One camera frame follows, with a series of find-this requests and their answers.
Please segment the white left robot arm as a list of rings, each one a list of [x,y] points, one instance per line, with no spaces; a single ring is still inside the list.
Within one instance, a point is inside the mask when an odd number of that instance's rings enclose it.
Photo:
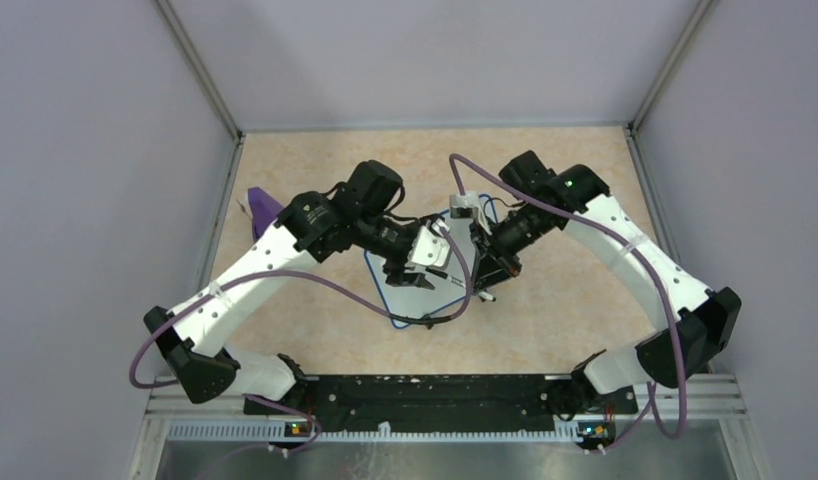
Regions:
[[[402,178],[376,160],[359,163],[331,194],[295,196],[231,267],[195,296],[170,310],[155,307],[144,321],[163,358],[193,404],[224,393],[256,394],[282,413],[304,404],[305,386],[278,355],[232,354],[234,331],[290,278],[309,279],[334,253],[353,246],[386,261],[400,285],[430,288],[421,268],[441,268],[450,245],[447,226],[429,217],[400,224],[386,211]]]

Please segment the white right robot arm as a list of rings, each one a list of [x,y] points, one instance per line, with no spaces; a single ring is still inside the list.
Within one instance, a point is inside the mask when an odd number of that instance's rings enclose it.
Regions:
[[[609,186],[589,167],[560,173],[531,150],[499,172],[521,201],[500,222],[474,227],[473,289],[516,278],[519,253],[558,229],[589,249],[627,288],[654,331],[630,345],[595,353],[571,374],[571,397],[597,412],[612,393],[653,382],[676,389],[728,345],[741,309],[729,287],[714,290],[672,260],[624,212]]]

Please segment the white black marker pen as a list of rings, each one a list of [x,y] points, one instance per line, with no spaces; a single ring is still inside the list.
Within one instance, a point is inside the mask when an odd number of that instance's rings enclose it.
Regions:
[[[427,273],[429,273],[431,275],[434,275],[434,276],[436,276],[438,278],[441,278],[441,279],[443,279],[443,280],[445,280],[447,282],[450,282],[450,283],[452,283],[452,284],[454,284],[454,285],[456,285],[456,286],[458,286],[460,288],[463,288],[463,289],[466,288],[466,284],[465,284],[463,279],[457,278],[457,277],[455,277],[455,276],[453,276],[453,275],[451,275],[449,273],[446,273],[446,272],[441,271],[441,270],[436,270],[436,269],[433,269],[433,268],[430,268],[430,267],[425,267],[424,270]],[[477,296],[480,299],[481,302],[496,302],[497,301],[496,296],[492,295],[491,293],[489,293],[489,292],[487,292],[485,290],[481,290],[481,291],[474,290],[473,295]]]

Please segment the blue framed whiteboard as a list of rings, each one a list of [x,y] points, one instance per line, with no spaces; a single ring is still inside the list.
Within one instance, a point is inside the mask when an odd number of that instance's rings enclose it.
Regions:
[[[450,235],[465,257],[468,271],[472,272],[475,247],[471,242],[469,227],[473,221],[470,219],[452,220],[449,218],[448,209],[440,211],[439,215],[449,226]],[[425,267],[409,265],[407,270],[424,273],[427,279],[435,285],[434,290],[424,290],[412,286],[389,286],[385,283],[385,275],[382,271],[384,259],[368,250],[363,253],[363,258],[383,307],[389,312],[392,326],[396,329],[405,329],[409,326],[409,323],[404,320],[405,318],[445,316],[451,308],[459,309],[464,304],[465,289],[427,273],[424,270]],[[451,253],[449,262],[444,269],[436,270],[449,273],[463,279],[465,282],[466,275],[454,253]]]

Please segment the purple whiteboard eraser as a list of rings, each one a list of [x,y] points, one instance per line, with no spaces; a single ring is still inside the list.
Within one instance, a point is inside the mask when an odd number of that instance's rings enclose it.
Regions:
[[[251,187],[246,191],[245,211],[250,214],[254,242],[264,235],[283,209],[279,201],[260,187]]]

